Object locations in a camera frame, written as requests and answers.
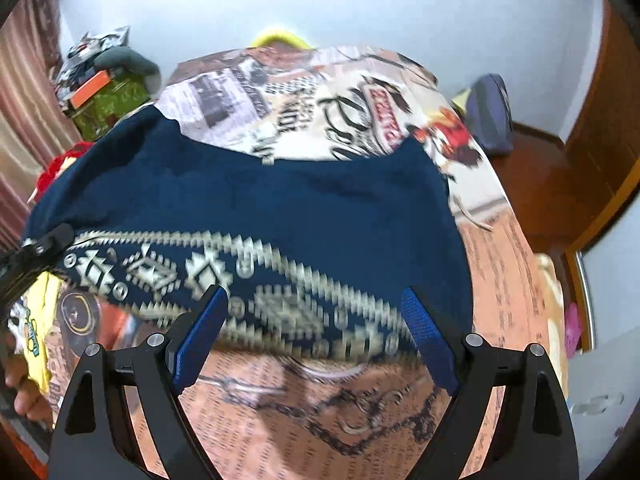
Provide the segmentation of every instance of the bed sheet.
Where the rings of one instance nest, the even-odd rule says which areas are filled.
[[[549,348],[538,263],[497,175],[437,91],[434,76],[410,59],[352,46],[213,54],[180,64],[155,106],[186,136],[260,156],[265,164],[383,156],[415,136],[449,183],[472,275],[474,329],[494,346],[521,349],[537,341]],[[111,348],[136,344],[156,330],[87,291],[61,291],[46,339],[55,411],[89,343],[63,320],[65,301],[86,304],[104,321],[94,323],[90,338]],[[156,314],[164,326],[166,313]],[[412,362],[371,365],[240,351],[231,345],[246,340],[226,328],[200,379],[180,398],[224,478],[404,478],[449,402]],[[128,399],[147,466],[160,473],[139,401],[134,393]],[[484,460],[501,399],[496,388],[465,474]]]

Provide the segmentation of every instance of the orange box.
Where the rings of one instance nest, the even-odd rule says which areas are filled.
[[[100,88],[106,86],[109,81],[111,81],[111,78],[109,74],[107,74],[107,71],[100,70],[100,72],[74,92],[70,99],[72,107],[78,110],[84,102],[90,99]]]

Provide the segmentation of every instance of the human hand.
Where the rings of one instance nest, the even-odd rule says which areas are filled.
[[[10,352],[15,349],[15,339],[11,333],[2,334]],[[38,385],[28,378],[27,361],[21,354],[11,354],[4,367],[4,382],[10,388],[18,390],[15,396],[14,410],[18,415],[27,416],[34,422],[42,421],[47,428],[53,426],[53,411],[47,399],[40,393]]]

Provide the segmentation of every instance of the dark blue pillow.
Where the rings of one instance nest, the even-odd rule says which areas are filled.
[[[65,171],[29,218],[68,222],[60,261],[80,287],[170,322],[208,285],[229,293],[223,336],[339,360],[415,355],[397,306],[418,285],[472,323],[465,248],[443,181],[409,138],[381,158],[259,158],[195,142],[149,106]]]

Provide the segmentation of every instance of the navy blue fabric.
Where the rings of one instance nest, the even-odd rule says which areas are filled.
[[[184,338],[175,356],[174,394],[181,395],[185,388],[198,380],[204,361],[225,322],[227,301],[224,289],[218,288]]]
[[[413,138],[381,158],[276,160],[273,166],[266,166],[253,156],[188,139],[180,134],[177,121],[149,106],[114,127],[54,181],[34,208],[25,236],[38,238],[62,222],[71,224],[76,235],[87,231],[208,231],[233,238],[251,237],[254,242],[271,244],[289,261],[302,263],[392,307],[399,306],[405,287],[418,285],[434,306],[460,323],[463,331],[471,329],[472,287],[465,248],[442,178]],[[106,253],[108,248],[114,249],[111,256]],[[89,255],[87,249],[99,253]],[[152,301],[152,291],[126,277],[127,262],[140,250],[140,244],[117,241],[74,248],[70,252],[75,256],[66,266],[61,262],[60,269],[87,286],[82,272],[103,262],[98,265],[100,272],[110,275],[103,281],[107,299],[115,304],[140,305]],[[201,254],[203,249],[152,243],[150,250],[162,254],[165,262],[177,264],[182,283],[162,300],[186,308],[195,306],[193,288],[185,286],[186,260],[191,258],[193,266],[192,254]],[[79,270],[80,263],[73,265],[75,258],[84,262],[84,270]],[[232,274],[230,296],[241,298],[246,306],[244,319],[236,319],[262,328],[264,333],[275,330],[268,320],[249,312],[249,302],[257,301],[257,287],[286,286],[292,281],[273,269],[262,268],[259,260],[253,275],[244,279],[236,274],[238,262],[232,253],[219,251],[217,258]],[[114,293],[117,282],[128,289],[123,300],[123,288]],[[347,335],[356,327],[366,326],[364,314],[350,312],[345,328],[345,320],[335,320],[340,317],[335,309],[342,307],[338,300],[321,298],[312,288],[305,293],[322,307],[324,331],[313,337],[290,333],[283,335],[283,341],[310,348],[318,340],[326,340],[333,348],[334,342],[348,343]],[[394,330],[397,328],[378,322],[383,350],[379,351],[378,343],[369,342],[365,350],[370,353],[365,357],[415,352],[407,337],[401,336],[395,345],[389,338]]]

